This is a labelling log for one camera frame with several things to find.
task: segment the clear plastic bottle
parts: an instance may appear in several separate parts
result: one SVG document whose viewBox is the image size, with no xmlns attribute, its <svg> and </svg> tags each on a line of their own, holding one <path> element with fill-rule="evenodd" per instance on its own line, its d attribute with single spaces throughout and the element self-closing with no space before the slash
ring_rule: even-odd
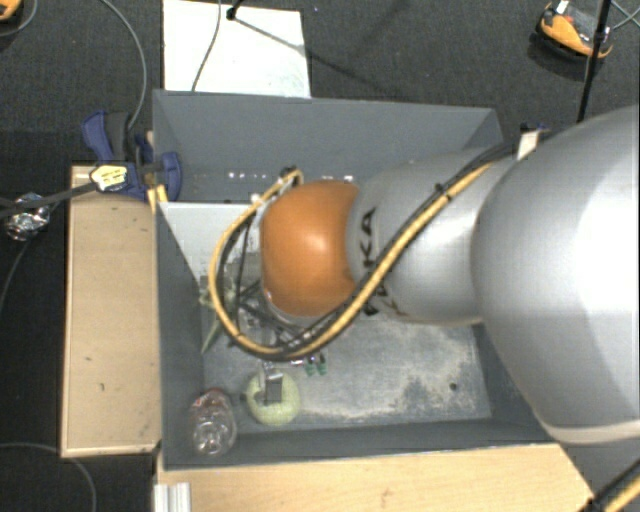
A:
<svg viewBox="0 0 640 512">
<path fill-rule="evenodd" d="M 236 441 L 237 427 L 229 399 L 221 389 L 212 388 L 189 409 L 193 448 L 204 455 L 227 453 Z"/>
</svg>

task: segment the blue clamp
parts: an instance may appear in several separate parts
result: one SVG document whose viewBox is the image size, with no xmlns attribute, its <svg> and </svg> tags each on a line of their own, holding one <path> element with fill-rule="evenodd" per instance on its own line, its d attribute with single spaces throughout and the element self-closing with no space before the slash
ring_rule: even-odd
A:
<svg viewBox="0 0 640 512">
<path fill-rule="evenodd" d="M 145 182 L 144 176 L 153 174 L 152 182 L 165 185 L 168 199 L 178 199 L 182 187 L 182 168 L 177 153 L 163 153 L 160 161 L 153 162 L 151 145 L 138 135 L 135 141 L 145 165 L 136 168 L 136 164 L 125 158 L 125 126 L 126 116 L 121 113 L 107 114 L 104 110 L 91 114 L 82 123 L 84 142 L 96 154 L 99 164 L 117 162 L 126 166 L 128 184 L 117 193 L 146 201 L 147 190 L 151 186 Z"/>
</svg>

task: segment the dark carpet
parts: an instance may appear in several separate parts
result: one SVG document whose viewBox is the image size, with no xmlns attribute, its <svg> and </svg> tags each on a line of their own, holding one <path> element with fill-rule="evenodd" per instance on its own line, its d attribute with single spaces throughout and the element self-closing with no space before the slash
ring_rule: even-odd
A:
<svg viewBox="0 0 640 512">
<path fill-rule="evenodd" d="M 138 32 L 150 88 L 162 85 L 160 0 L 115 5 Z M 635 0 L 620 0 L 627 10 Z M 312 95 L 494 108 L 505 137 L 520 123 L 554 130 L 576 117 L 583 64 L 530 40 L 546 1 L 261 0 L 303 12 Z M 581 5 L 596 11 L 595 0 Z M 610 24 L 623 19 L 612 9 Z M 614 34 L 596 75 L 588 117 L 638 102 L 640 31 Z M 0 38 L 0 197 L 68 186 L 90 159 L 79 123 L 104 108 L 131 112 L 141 75 L 135 46 L 98 0 L 41 0 L 22 33 Z M 136 131 L 151 127 L 147 102 Z M 65 208 L 28 248 L 0 313 L 0 443 L 58 441 L 65 296 Z M 0 236 L 0 287 L 20 246 Z M 150 509 L 150 456 L 83 461 L 99 511 Z M 82 474 L 54 455 L 0 449 L 0 510 L 90 510 Z"/>
</svg>

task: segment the gray box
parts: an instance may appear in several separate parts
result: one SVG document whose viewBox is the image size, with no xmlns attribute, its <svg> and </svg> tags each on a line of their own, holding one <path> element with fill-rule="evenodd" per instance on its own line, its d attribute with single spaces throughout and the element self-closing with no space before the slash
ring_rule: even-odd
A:
<svg viewBox="0 0 640 512">
<path fill-rule="evenodd" d="M 156 91 L 158 153 L 177 151 L 181 201 L 157 216 L 163 457 L 169 470 L 547 442 L 482 327 L 442 329 L 362 315 L 327 349 L 328 374 L 298 383 L 300 415 L 258 424 L 242 393 L 259 363 L 226 339 L 201 355 L 211 315 L 200 278 L 222 229 L 278 172 L 307 180 L 377 172 L 502 140 L 493 111 L 346 100 Z M 207 388 L 231 397 L 239 428 L 225 456 L 196 455 L 187 411 Z"/>
</svg>

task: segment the wooden board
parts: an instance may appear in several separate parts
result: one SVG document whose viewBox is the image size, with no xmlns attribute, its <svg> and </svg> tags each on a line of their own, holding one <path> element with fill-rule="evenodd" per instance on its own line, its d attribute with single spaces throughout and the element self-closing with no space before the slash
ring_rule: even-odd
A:
<svg viewBox="0 0 640 512">
<path fill-rule="evenodd" d="M 73 186 L 88 170 L 72 170 Z M 149 452 L 160 439 L 154 247 L 148 205 L 95 192 L 71 201 L 63 457 Z"/>
<path fill-rule="evenodd" d="M 555 444 L 165 472 L 193 512 L 574 512 L 591 493 Z"/>
</svg>

